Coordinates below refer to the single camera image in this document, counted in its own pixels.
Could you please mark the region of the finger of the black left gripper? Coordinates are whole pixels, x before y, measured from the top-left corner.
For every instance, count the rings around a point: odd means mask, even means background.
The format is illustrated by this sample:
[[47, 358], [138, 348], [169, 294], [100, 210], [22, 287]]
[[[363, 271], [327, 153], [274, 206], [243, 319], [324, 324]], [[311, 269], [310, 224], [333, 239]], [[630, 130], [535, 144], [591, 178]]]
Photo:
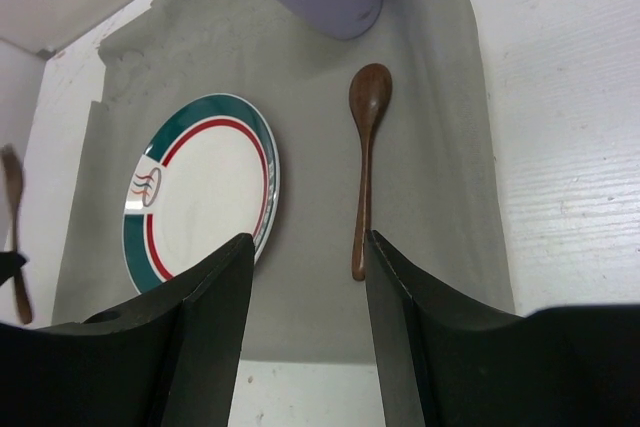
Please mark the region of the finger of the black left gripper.
[[27, 263], [27, 258], [17, 251], [0, 253], [0, 286], [14, 277]]

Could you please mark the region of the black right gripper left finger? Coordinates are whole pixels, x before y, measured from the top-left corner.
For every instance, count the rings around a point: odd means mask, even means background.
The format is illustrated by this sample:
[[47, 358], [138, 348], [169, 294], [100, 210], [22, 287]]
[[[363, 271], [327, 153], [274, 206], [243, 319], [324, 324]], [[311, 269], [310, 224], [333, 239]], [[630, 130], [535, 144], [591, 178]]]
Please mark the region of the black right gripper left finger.
[[242, 233], [81, 323], [1, 328], [5, 426], [224, 426], [254, 275]]

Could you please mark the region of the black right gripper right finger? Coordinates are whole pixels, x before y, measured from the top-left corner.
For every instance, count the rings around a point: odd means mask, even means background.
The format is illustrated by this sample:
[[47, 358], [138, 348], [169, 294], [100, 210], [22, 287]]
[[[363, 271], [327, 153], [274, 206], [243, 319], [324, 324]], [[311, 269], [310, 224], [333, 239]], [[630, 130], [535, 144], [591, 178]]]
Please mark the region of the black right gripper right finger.
[[450, 287], [380, 233], [366, 293], [389, 426], [635, 426], [639, 308], [520, 317]]

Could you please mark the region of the brown wooden fork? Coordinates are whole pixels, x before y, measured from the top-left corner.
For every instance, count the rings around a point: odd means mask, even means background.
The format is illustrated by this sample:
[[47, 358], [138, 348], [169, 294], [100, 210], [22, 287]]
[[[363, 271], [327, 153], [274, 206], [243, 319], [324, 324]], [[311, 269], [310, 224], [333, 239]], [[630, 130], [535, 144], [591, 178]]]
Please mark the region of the brown wooden fork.
[[[11, 220], [11, 253], [19, 253], [19, 213], [24, 192], [24, 171], [15, 149], [7, 144], [1, 149], [1, 161], [5, 176], [6, 196]], [[33, 321], [31, 300], [27, 292], [22, 267], [13, 275], [15, 303], [18, 317], [23, 325]]]

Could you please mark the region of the grey cloth placemat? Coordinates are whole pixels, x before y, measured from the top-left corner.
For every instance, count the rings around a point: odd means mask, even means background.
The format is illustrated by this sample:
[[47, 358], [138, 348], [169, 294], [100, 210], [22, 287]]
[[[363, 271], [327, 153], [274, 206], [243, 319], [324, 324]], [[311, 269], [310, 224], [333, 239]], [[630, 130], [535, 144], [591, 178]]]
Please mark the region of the grey cloth placemat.
[[384, 0], [375, 25], [348, 42], [318, 33], [275, 0], [155, 0], [98, 53], [103, 97], [88, 117], [55, 323], [134, 296], [121, 218], [137, 159], [178, 108], [230, 92], [266, 117], [282, 168], [244, 356], [371, 362], [365, 288], [350, 272], [360, 146], [348, 88], [373, 62], [393, 80], [374, 145], [373, 227], [440, 280], [513, 310], [469, 0]]

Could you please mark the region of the white plate green rim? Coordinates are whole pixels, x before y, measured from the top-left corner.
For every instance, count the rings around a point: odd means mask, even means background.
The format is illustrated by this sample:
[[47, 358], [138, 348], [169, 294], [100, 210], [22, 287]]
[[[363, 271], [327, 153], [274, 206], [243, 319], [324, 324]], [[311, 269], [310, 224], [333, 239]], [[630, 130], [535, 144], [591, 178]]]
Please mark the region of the white plate green rim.
[[250, 102], [216, 93], [179, 109], [146, 146], [128, 186], [122, 246], [136, 291], [170, 281], [239, 233], [262, 254], [280, 181], [275, 137]]

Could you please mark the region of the brown wooden spoon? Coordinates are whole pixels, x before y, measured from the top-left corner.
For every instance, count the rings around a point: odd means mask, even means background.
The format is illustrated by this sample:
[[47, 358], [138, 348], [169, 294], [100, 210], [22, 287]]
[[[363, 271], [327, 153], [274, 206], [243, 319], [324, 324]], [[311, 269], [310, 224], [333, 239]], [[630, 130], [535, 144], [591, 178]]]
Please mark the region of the brown wooden spoon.
[[355, 281], [364, 281], [365, 232], [371, 225], [371, 169], [375, 135], [392, 96], [392, 76], [380, 63], [362, 67], [349, 88], [349, 107], [361, 145], [361, 173], [358, 209], [352, 249], [351, 273]]

